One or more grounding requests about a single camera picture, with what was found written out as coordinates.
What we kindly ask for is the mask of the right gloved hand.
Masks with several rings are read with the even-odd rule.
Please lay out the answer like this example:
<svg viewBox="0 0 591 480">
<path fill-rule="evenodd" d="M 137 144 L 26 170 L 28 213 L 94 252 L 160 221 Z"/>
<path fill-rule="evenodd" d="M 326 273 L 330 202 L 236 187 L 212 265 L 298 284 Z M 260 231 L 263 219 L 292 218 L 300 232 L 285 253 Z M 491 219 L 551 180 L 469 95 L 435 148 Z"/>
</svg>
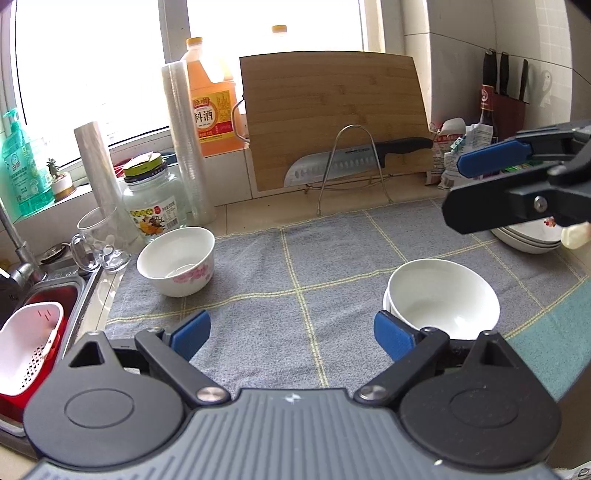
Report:
<svg viewBox="0 0 591 480">
<path fill-rule="evenodd" d="M 570 250 L 577 250 L 591 241 L 591 224 L 584 222 L 564 227 L 561 231 L 561 243 Z"/>
</svg>

